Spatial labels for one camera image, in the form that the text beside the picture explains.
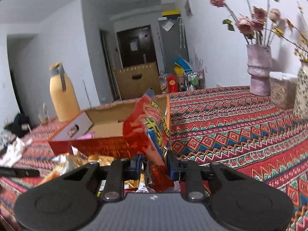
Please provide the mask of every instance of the gray gripper base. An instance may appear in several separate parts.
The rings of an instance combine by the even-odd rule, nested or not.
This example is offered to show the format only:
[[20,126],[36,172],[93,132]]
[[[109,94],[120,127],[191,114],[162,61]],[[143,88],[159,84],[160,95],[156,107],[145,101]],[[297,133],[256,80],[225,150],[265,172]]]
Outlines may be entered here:
[[80,231],[227,231],[203,204],[189,203],[180,193],[129,193],[106,204]]

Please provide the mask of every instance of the red snack bag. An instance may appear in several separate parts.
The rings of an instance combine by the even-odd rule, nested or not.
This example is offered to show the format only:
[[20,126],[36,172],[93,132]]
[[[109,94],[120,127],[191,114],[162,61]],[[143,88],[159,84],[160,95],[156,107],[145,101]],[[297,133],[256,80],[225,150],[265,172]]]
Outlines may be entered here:
[[153,184],[149,186],[156,192],[174,187],[164,163],[165,154],[170,148],[170,134],[153,90],[148,90],[136,103],[134,112],[124,122],[123,136],[130,148],[147,157],[153,179]]

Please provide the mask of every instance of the purple ceramic vase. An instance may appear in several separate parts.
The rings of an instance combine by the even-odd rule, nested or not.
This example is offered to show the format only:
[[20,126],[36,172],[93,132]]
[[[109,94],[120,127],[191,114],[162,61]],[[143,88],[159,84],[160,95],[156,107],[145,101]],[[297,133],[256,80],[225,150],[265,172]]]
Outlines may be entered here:
[[272,54],[268,46],[247,45],[248,73],[251,75],[250,92],[259,96],[270,95],[270,71]]

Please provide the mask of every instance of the yellow thermos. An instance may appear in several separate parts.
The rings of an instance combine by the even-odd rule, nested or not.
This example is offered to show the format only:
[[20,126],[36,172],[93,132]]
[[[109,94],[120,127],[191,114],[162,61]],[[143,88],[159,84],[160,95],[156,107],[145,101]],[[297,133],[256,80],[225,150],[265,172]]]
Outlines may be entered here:
[[60,122],[73,119],[80,112],[73,84],[64,72],[62,63],[50,66],[50,95]]

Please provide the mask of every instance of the red tablecloth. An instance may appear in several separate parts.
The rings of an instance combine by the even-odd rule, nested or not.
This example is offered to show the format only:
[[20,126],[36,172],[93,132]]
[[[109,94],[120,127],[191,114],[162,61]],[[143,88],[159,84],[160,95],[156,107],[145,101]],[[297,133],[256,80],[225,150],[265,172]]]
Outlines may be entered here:
[[[200,164],[220,161],[286,192],[294,203],[289,231],[308,229],[308,126],[271,104],[249,87],[213,88],[171,94],[173,151]],[[15,167],[37,168],[44,176],[53,169],[46,140],[61,126],[39,126]],[[13,207],[19,194],[41,178],[1,178],[1,216],[17,230]]]

